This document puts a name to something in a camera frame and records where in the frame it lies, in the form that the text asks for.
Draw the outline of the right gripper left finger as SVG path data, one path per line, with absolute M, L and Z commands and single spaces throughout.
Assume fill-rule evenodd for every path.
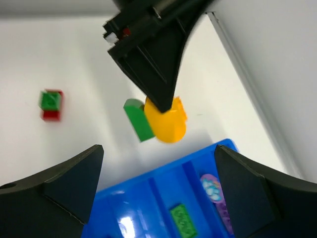
M 79 238 L 88 223 L 104 150 L 73 158 L 0 187 L 2 238 Z

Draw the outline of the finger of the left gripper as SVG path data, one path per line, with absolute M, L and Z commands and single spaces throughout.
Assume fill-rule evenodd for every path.
M 171 109 L 186 42 L 194 21 L 151 20 L 108 53 L 122 72 L 165 113 Z

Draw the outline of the green sloped lego brick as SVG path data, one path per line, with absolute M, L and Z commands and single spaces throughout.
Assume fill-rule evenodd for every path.
M 140 142 L 152 139 L 155 135 L 144 112 L 144 103 L 138 99 L 127 99 L 123 109 L 132 124 Z

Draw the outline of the purple round lego piece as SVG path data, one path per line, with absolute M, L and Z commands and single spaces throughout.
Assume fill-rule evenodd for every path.
M 212 174 L 204 174 L 201 176 L 200 180 L 206 194 L 213 203 L 219 204 L 224 202 L 221 184 L 217 177 Z

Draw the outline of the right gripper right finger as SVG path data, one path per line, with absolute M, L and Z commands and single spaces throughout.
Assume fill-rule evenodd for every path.
M 317 185 L 257 163 L 224 145 L 216 168 L 237 238 L 315 238 Z

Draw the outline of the purple square lego brick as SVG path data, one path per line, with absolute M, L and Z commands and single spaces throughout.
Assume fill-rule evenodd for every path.
M 228 233 L 233 235 L 234 232 L 230 222 L 230 216 L 226 207 L 226 203 L 223 201 L 221 203 L 216 203 L 215 206 Z

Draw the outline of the yellow oval lego piece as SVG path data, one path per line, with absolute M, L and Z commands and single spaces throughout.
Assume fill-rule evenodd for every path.
M 184 137 L 187 115 L 179 97 L 173 99 L 171 109 L 165 113 L 161 113 L 147 97 L 144 112 L 158 140 L 164 143 L 176 143 Z

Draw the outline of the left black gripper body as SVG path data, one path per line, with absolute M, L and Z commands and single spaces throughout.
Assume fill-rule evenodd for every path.
M 142 44 L 164 37 L 165 44 L 174 41 L 184 47 L 212 0 L 115 0 L 119 13 L 108 20 L 103 38 L 113 45 Z

